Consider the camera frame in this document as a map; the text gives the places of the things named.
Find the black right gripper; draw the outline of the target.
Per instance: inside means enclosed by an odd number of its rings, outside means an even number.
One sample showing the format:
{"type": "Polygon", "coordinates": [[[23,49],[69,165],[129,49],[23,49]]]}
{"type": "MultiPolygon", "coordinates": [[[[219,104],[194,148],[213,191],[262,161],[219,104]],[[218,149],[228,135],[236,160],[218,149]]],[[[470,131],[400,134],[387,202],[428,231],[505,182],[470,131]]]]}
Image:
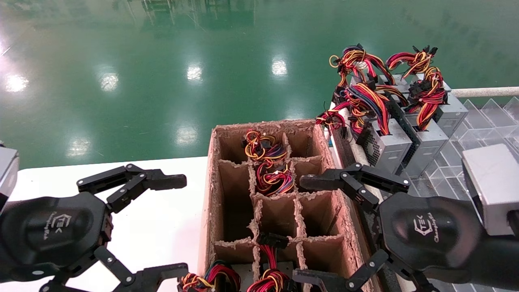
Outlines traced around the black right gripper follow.
{"type": "Polygon", "coordinates": [[[385,249],[376,251],[349,278],[295,269],[293,281],[317,286],[322,292],[361,292],[390,257],[409,274],[421,272],[438,280],[469,280],[469,260],[483,235],[474,207],[469,201],[452,198],[410,196],[405,194],[409,184],[396,174],[360,163],[301,176],[300,186],[306,190],[341,190],[364,211],[375,214],[378,209],[385,249]],[[380,204],[366,185],[394,195],[380,204]]]}

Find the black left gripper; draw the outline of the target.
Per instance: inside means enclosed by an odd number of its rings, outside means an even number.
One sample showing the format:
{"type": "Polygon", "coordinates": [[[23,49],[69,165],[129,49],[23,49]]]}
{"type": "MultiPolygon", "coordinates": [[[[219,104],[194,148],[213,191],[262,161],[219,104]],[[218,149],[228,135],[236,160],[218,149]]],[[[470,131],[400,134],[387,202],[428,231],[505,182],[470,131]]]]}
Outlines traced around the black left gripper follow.
{"type": "Polygon", "coordinates": [[[41,292],[89,292],[66,283],[100,261],[119,280],[112,292],[157,292],[164,280],[189,271],[188,264],[180,263],[131,273],[106,247],[111,212],[88,192],[8,202],[0,227],[2,283],[54,276],[41,292]]]}

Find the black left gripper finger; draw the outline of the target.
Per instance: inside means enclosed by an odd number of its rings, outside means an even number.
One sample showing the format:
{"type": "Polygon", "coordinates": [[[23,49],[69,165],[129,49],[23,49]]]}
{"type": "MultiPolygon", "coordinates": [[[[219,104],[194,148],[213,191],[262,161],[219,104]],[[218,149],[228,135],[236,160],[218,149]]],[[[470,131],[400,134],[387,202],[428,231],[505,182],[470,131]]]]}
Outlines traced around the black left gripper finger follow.
{"type": "Polygon", "coordinates": [[[119,190],[107,198],[106,203],[110,212],[115,214],[147,190],[172,190],[186,186],[187,178],[184,174],[167,175],[160,169],[144,170],[134,164],[94,174],[77,182],[80,192],[89,192],[93,195],[119,187],[119,190]]]}

